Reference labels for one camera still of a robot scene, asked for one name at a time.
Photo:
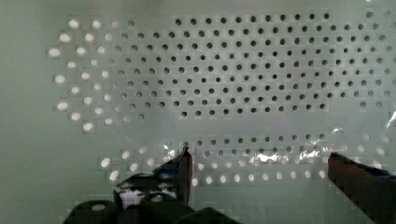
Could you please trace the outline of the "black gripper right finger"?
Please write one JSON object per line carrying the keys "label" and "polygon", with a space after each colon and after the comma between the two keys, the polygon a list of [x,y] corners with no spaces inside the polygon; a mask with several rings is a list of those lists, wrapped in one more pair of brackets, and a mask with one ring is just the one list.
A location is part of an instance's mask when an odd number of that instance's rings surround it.
{"label": "black gripper right finger", "polygon": [[328,178],[375,224],[395,224],[395,175],[332,152]]}

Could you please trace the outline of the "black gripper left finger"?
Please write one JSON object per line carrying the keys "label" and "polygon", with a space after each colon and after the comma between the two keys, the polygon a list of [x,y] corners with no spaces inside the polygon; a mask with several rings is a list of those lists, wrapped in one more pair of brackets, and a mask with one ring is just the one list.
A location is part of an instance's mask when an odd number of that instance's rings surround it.
{"label": "black gripper left finger", "polygon": [[164,193],[188,203],[191,194],[192,155],[188,147],[149,173],[137,173],[120,182],[113,190],[114,203],[121,209],[139,205],[150,194]]}

